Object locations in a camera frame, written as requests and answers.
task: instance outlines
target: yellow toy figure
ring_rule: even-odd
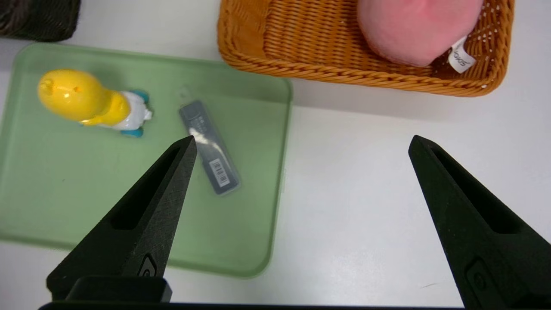
[[[135,137],[143,135],[142,125],[152,116],[146,93],[106,89],[94,76],[72,69],[46,72],[38,84],[38,97],[46,108],[66,119]]]

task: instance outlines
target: white tabletop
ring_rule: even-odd
[[[85,0],[66,44],[219,60],[218,6]],[[485,97],[293,81],[271,263],[246,280],[168,269],[172,301],[461,306],[408,158],[415,134],[443,146],[551,240],[549,13],[551,1],[517,1],[509,72]],[[0,40],[0,98],[26,44]],[[45,278],[65,254],[0,243],[0,309],[48,302]]]

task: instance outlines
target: stuffed toy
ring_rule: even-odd
[[[424,67],[468,35],[484,0],[359,0],[369,47],[394,63]]]

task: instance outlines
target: barcode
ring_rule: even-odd
[[[210,168],[212,169],[212,172],[214,173],[216,181],[220,187],[230,184],[230,179],[228,178],[226,170],[224,169],[224,166],[222,166],[220,159],[217,158],[208,164],[210,165]]]

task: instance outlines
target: wicker basket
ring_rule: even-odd
[[[70,38],[80,0],[0,0],[0,36],[36,41]]]
[[[447,63],[448,53],[424,68],[374,54],[356,21],[357,1],[222,0],[220,53],[248,72],[459,97],[488,94],[505,77],[514,0],[485,1],[465,44],[477,62],[463,74]]]

